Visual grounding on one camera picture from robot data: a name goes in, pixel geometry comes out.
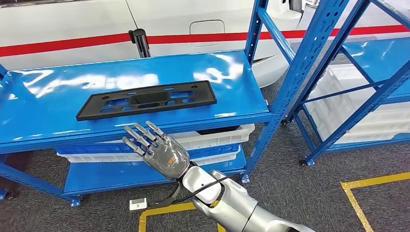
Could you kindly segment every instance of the yellow floor tape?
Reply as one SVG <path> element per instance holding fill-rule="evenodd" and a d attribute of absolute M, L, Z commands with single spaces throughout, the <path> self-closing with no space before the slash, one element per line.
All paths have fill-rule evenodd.
<path fill-rule="evenodd" d="M 371 228 L 365 214 L 360 208 L 359 203 L 357 202 L 356 198 L 353 196 L 353 193 L 351 190 L 354 188 L 368 187 L 372 185 L 385 184 L 389 182 L 395 182 L 395 181 L 407 180 L 407 179 L 410 179 L 410 172 L 400 173 L 400 174 L 395 174 L 395 175 L 374 177 L 374 178 L 364 179 L 364 180 L 356 180 L 356 181 L 351 181 L 351 182 L 341 182 L 340 185 L 345 191 L 346 196 L 348 197 L 351 205 L 353 206 L 353 209 L 356 211 L 356 214 L 359 217 L 360 221 L 362 222 L 362 225 L 364 229 L 366 230 L 366 232 L 373 232 L 373 229 Z"/>
<path fill-rule="evenodd" d="M 215 206 L 218 204 L 219 201 L 213 202 L 211 205 Z M 146 232 L 146 217 L 158 214 L 169 214 L 173 212 L 179 211 L 186 211 L 195 209 L 193 203 L 181 203 L 181 204 L 173 204 L 163 208 L 156 208 L 156 209 L 148 209 L 141 213 L 138 223 L 138 232 Z M 217 224 L 218 232 L 226 232 L 225 229 Z"/>

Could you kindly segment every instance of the car body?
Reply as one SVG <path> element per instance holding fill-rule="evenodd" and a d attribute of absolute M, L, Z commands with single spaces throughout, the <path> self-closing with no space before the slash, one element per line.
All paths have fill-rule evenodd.
<path fill-rule="evenodd" d="M 148 37 L 247 32 L 253 6 L 251 0 L 16 1 L 0 0 L 0 64 L 8 70 L 138 58 L 130 41 L 103 41 L 136 28 L 143 28 Z M 271 0 L 267 9 L 280 30 L 296 29 L 302 17 L 305 0 L 288 1 Z M 298 9 L 292 10 L 295 2 Z M 99 45 L 86 46 L 80 43 L 84 40 Z M 41 46 L 46 46 L 45 52 L 36 52 Z M 245 40 L 238 39 L 164 41 L 149 47 L 152 56 L 163 56 L 244 46 Z M 255 60 L 253 71 L 260 87 L 275 82 L 288 67 L 273 40 L 259 41 Z"/>

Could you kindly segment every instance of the red stripe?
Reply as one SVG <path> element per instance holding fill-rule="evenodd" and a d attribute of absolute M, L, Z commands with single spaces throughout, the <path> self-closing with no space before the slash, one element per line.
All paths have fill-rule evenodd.
<path fill-rule="evenodd" d="M 359 27 L 354 28 L 350 35 L 368 35 L 368 34 L 383 34 L 396 32 L 409 32 L 403 25 L 391 26 L 375 26 L 375 27 Z M 334 29 L 331 36 L 335 36 L 339 29 Z M 282 31 L 285 38 L 303 38 L 306 30 L 290 30 Z M 194 42 L 214 42 L 214 41 L 240 41 L 246 40 L 247 32 L 241 33 L 220 33 L 220 34 L 197 34 L 197 35 L 156 35 L 148 36 L 149 44 L 177 44 L 177 43 L 194 43 Z M 271 39 L 268 32 L 262 32 L 260 39 Z M 0 47 L 0 57 L 24 55 L 38 52 L 50 52 L 72 48 L 114 44 L 130 41 L 128 33 L 102 35 L 79 39 L 59 40 L 43 43 L 30 43 L 21 45 L 12 45 Z"/>

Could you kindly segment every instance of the gray carpet floor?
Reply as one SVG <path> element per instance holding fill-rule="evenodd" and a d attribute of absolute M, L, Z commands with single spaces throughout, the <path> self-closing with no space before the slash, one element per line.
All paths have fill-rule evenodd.
<path fill-rule="evenodd" d="M 338 56 L 333 64 L 348 63 Z M 263 88 L 271 101 L 281 81 Z M 261 125 L 244 144 L 250 154 Z M 243 186 L 260 206 L 317 232 L 364 232 L 340 182 L 410 171 L 410 144 L 386 145 L 328 153 L 315 166 L 298 161 L 309 149 L 296 124 L 280 126 L 255 167 L 251 182 Z M 53 150 L 33 151 L 26 172 L 57 186 L 64 185 L 68 161 Z M 82 205 L 69 204 L 27 187 L 20 196 L 0 202 L 1 232 L 134 232 L 139 213 L 128 211 L 130 199 L 168 196 L 172 184 L 129 188 L 85 196 Z M 410 231 L 410 180 L 353 189 L 375 232 Z M 146 231 L 215 232 L 216 223 L 195 210 L 148 216 Z"/>

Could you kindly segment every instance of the white plastic crate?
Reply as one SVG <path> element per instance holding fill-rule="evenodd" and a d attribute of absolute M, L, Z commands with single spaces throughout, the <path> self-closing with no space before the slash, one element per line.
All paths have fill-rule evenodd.
<path fill-rule="evenodd" d="M 198 165 L 206 165 L 224 161 L 230 161 L 236 159 L 236 155 L 241 151 L 239 150 L 231 153 L 213 155 L 207 157 L 201 157 L 192 159 Z M 70 163 L 83 163 L 83 162 L 141 162 L 142 157 L 135 153 L 96 153 L 96 154 L 59 154 L 58 156 L 65 157 Z"/>
<path fill-rule="evenodd" d="M 369 82 L 353 64 L 330 65 L 308 99 L 366 84 Z M 306 103 L 321 139 L 328 138 L 374 92 L 373 88 L 367 88 Z M 406 132 L 410 132 L 410 102 L 381 105 L 346 132 L 336 144 L 388 140 Z"/>
<path fill-rule="evenodd" d="M 239 126 L 233 131 L 200 135 L 196 131 L 170 134 L 186 150 L 206 148 L 226 144 L 243 143 L 249 140 L 249 134 L 255 130 L 255 124 Z M 121 140 L 102 142 L 102 144 L 122 143 Z"/>

